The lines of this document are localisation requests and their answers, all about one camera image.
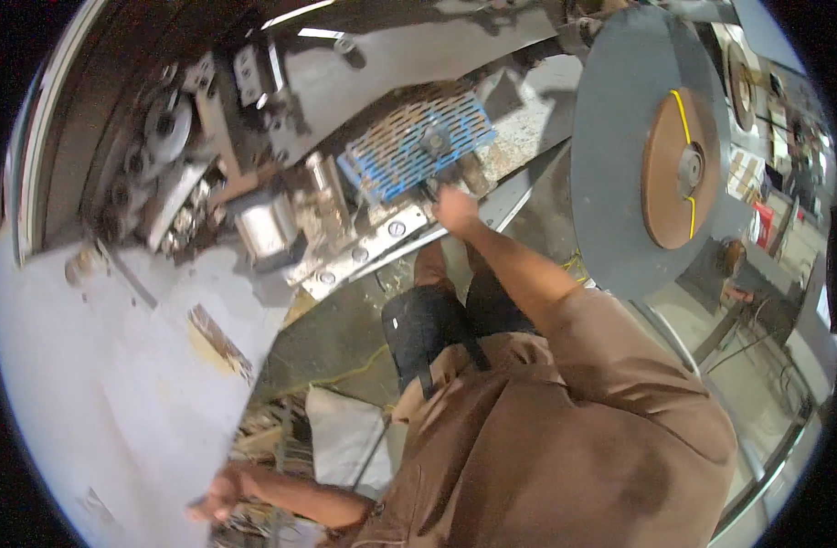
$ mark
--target person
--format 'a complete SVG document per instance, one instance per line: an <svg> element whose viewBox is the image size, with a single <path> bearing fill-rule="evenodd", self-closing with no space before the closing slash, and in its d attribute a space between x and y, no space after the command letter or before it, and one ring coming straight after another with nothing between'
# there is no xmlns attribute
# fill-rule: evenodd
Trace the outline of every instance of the person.
<svg viewBox="0 0 837 548"><path fill-rule="evenodd" d="M613 296L490 230L470 196L444 187L434 209L475 275L461 306L440 244L424 247L382 313L408 433L380 502L231 463L190 517L253 496L332 545L706 546L736 439L702 381Z"/></svg>

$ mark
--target blue metal guard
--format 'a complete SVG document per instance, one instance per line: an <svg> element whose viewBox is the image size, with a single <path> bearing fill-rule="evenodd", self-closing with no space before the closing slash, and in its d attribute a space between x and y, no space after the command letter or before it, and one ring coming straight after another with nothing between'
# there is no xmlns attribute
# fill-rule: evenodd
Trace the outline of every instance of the blue metal guard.
<svg viewBox="0 0 837 548"><path fill-rule="evenodd" d="M387 202L495 138L477 96L455 82L426 86L400 108L348 143L337 158L347 179L377 202ZM419 141L437 124L451 149L434 158Z"/></svg>

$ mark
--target concrete floor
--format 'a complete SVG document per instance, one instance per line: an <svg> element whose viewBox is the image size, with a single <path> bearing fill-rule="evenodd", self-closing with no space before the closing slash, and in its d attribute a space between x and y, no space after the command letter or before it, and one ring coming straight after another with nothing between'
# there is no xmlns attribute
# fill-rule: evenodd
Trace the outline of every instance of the concrete floor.
<svg viewBox="0 0 837 548"><path fill-rule="evenodd" d="M563 185L538 184L531 199L513 219L504 233L528 247L563 263L577 249L570 219L562 214ZM443 238L450 278L460 298L466 295L470 271L461 243ZM414 254L401 258L352 283L322 301L285 329L270 353L254 399L270 399L302 389L310 381L333 383L342 394L365 400L380 407L397 400L397 376L381 331L381 307L392 296L412 287ZM725 310L709 314L696 299L675 282L648 296L645 301L665 316L678 336L691 351L720 322ZM630 305L647 333L664 348L662 338ZM728 347L721 349L725 357L753 341L755 335L740 330ZM783 403L779 382L781 357L765 344L754 345L710 374L722 392L726 405L745 433L748 443L765 461L775 451L792 423L792 412ZM390 447L393 460L399 460L394 442ZM731 484L732 501L753 479L750 468L740 455L739 466ZM725 545L750 545L765 528L765 518L751 513L727 533Z"/></svg>

